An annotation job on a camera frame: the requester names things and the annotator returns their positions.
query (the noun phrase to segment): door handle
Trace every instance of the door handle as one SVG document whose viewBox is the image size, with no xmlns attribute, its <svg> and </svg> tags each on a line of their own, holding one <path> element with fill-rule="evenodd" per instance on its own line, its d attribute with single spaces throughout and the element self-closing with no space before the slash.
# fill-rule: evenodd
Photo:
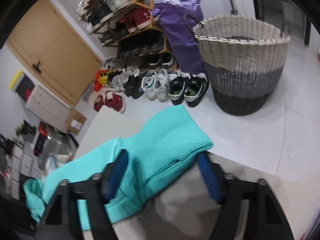
<svg viewBox="0 0 320 240">
<path fill-rule="evenodd" d="M 41 70 L 39 68 L 39 66 L 41 65 L 40 62 L 37 63 L 37 65 L 33 64 L 32 67 L 35 69 L 35 71 L 37 71 L 39 74 L 41 74 Z"/>
</svg>

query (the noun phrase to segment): basket rim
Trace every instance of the basket rim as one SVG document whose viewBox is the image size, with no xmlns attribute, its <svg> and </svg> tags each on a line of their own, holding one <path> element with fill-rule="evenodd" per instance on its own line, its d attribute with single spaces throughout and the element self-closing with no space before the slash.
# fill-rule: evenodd
<svg viewBox="0 0 320 240">
<path fill-rule="evenodd" d="M 223 18 L 223 17 L 227 17 L 227 18 L 245 18 L 245 19 L 250 19 L 250 20 L 254 20 L 254 21 L 259 21 L 259 22 L 263 22 L 264 24 L 270 25 L 273 28 L 278 29 L 280 32 L 281 30 L 274 26 L 273 24 L 267 23 L 265 21 L 261 21 L 252 17 L 247 17 L 247 16 L 242 16 L 242 15 L 218 15 L 218 16 L 214 16 L 214 17 L 210 17 L 207 18 L 203 21 L 201 21 L 200 23 L 198 23 L 196 26 L 193 27 L 193 32 L 194 32 L 194 37 L 197 40 L 200 41 L 216 41 L 216 42 L 223 42 L 223 43 L 229 43 L 229 44 L 250 44 L 250 45 L 272 45 L 272 44 L 282 44 L 282 43 L 288 43 L 289 41 L 291 41 L 291 37 L 287 32 L 283 32 L 283 36 L 281 38 L 278 39 L 264 39 L 264 40 L 258 40 L 258 39 L 226 39 L 226 38 L 219 38 L 219 37 L 209 37 L 209 36 L 199 36 L 197 34 L 195 34 L 195 30 L 197 28 L 202 28 L 202 25 L 204 25 L 206 22 L 210 21 L 210 20 L 215 20 L 215 19 L 219 19 L 219 18 Z"/>
</svg>

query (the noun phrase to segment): white label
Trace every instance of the white label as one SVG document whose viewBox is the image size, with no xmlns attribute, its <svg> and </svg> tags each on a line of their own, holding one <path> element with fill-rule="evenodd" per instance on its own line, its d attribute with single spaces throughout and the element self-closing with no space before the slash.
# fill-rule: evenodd
<svg viewBox="0 0 320 240">
<path fill-rule="evenodd" d="M 82 127 L 82 123 L 80 123 L 74 119 L 71 121 L 70 125 L 78 130 L 81 130 L 81 127 Z"/>
</svg>

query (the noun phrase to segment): dark brown basket base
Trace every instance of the dark brown basket base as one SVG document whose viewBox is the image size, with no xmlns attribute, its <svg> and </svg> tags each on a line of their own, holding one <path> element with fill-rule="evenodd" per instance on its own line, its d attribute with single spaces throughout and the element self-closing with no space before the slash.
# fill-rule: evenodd
<svg viewBox="0 0 320 240">
<path fill-rule="evenodd" d="M 248 115 L 258 111 L 272 94 L 268 93 L 259 98 L 237 98 L 218 93 L 213 89 L 214 100 L 227 114 Z"/>
</svg>

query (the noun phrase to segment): teal sweater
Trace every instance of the teal sweater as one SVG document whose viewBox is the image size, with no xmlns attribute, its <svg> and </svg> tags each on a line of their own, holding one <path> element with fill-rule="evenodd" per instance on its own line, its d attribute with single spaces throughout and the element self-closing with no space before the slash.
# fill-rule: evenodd
<svg viewBox="0 0 320 240">
<path fill-rule="evenodd" d="M 62 179 L 77 182 L 101 172 L 113 162 L 121 149 L 129 153 L 129 165 L 116 198 L 107 204 L 110 221 L 115 223 L 136 214 L 143 204 L 161 192 L 195 160 L 196 154 L 213 146 L 183 106 L 173 106 L 154 115 L 142 130 L 130 138 L 107 141 L 95 150 L 50 173 L 45 180 L 42 199 L 50 201 Z M 31 212 L 42 216 L 34 203 Z M 85 200 L 78 201 L 83 230 L 90 229 Z"/>
</svg>

